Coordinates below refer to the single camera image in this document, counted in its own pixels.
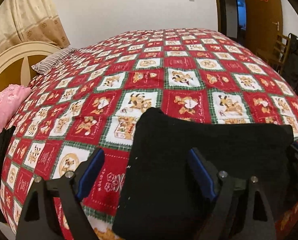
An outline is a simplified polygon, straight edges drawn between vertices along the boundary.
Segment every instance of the bedspread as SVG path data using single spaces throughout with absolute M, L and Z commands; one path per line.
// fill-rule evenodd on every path
M 0 189 L 14 232 L 34 178 L 75 170 L 99 145 L 105 164 L 83 210 L 99 237 L 115 239 L 135 124 L 150 107 L 190 122 L 289 124 L 298 141 L 298 97 L 289 85 L 248 49 L 206 29 L 123 33 L 73 53 L 30 87 L 9 123 L 16 130 Z M 55 205 L 70 239 L 58 199 Z

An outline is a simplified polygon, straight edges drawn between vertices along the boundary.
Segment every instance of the chair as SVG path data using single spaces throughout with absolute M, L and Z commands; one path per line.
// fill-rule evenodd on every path
M 284 36 L 281 33 L 277 34 L 276 43 L 273 47 L 273 53 L 263 51 L 258 49 L 256 54 L 258 57 L 262 58 L 267 62 L 273 69 L 275 69 L 280 75 L 283 72 L 284 64 L 287 60 L 290 50 L 290 38 Z

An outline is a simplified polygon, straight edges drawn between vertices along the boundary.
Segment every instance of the pink pillow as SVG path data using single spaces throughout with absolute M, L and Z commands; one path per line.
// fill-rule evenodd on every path
M 0 92 L 0 132 L 31 93 L 30 88 L 20 85 L 9 85 Z

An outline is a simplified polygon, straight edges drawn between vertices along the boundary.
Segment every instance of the wooden headboard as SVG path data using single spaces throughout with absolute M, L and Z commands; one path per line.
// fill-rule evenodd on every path
M 0 92 L 10 84 L 27 86 L 37 75 L 31 66 L 59 50 L 43 41 L 28 41 L 4 51 L 0 54 Z

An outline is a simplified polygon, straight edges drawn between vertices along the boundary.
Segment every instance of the curtain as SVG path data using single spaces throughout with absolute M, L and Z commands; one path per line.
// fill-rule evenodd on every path
M 70 44 L 52 0 L 4 0 L 0 5 L 0 53 L 26 41 L 62 49 Z

